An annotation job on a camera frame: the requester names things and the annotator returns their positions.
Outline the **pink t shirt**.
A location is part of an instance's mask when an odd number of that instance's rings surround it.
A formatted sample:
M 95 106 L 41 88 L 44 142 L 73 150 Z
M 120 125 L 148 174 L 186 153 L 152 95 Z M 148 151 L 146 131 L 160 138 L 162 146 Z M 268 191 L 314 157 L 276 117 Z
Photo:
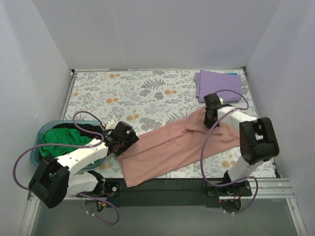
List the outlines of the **pink t shirt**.
M 118 156 L 128 188 L 190 165 L 200 159 L 207 139 L 204 157 L 239 145 L 239 132 L 221 123 L 209 135 L 204 123 L 205 108 L 139 136 L 139 140 Z

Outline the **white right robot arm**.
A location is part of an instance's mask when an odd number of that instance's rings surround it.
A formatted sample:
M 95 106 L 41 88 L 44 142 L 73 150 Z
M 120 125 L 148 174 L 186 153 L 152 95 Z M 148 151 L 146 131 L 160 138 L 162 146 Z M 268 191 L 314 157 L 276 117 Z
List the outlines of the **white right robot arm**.
M 223 188 L 227 195 L 234 195 L 241 189 L 244 182 L 261 164 L 279 155 L 279 145 L 272 122 L 269 118 L 257 118 L 242 113 L 245 108 L 234 108 L 230 104 L 224 104 L 216 93 L 204 96 L 206 113 L 204 126 L 209 128 L 209 135 L 225 123 L 239 132 L 241 157 L 236 164 L 225 172 L 221 183 L 210 183 L 203 170 L 203 154 L 207 144 L 204 141 L 200 155 L 200 168 L 202 176 L 208 186 Z

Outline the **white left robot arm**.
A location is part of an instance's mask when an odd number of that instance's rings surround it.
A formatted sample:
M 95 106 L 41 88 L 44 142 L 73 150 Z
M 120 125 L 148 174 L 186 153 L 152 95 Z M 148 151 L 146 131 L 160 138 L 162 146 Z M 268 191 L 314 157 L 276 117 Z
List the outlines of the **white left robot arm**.
M 48 208 L 56 207 L 70 195 L 105 195 L 105 178 L 94 170 L 81 170 L 108 155 L 121 155 L 139 140 L 132 126 L 123 121 L 110 120 L 107 126 L 108 130 L 96 134 L 83 148 L 41 160 L 28 188 Z

